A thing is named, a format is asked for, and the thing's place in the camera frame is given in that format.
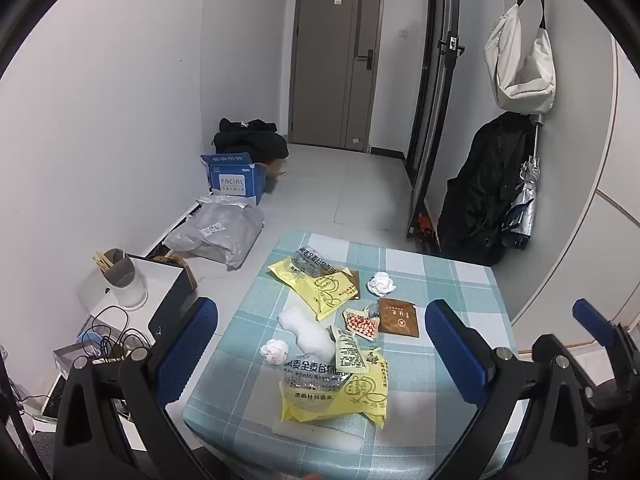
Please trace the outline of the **white shoulder bag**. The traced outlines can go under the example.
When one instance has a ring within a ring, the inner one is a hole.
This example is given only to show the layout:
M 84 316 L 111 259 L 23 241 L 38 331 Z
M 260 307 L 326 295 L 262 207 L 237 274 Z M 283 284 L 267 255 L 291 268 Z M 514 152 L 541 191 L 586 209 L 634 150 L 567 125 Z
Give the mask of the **white shoulder bag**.
M 546 20 L 542 18 L 527 52 L 523 51 L 521 7 L 516 0 L 498 18 L 484 47 L 492 94 L 502 110 L 544 115 L 555 100 L 556 73 Z M 546 6 L 546 0 L 539 0 Z

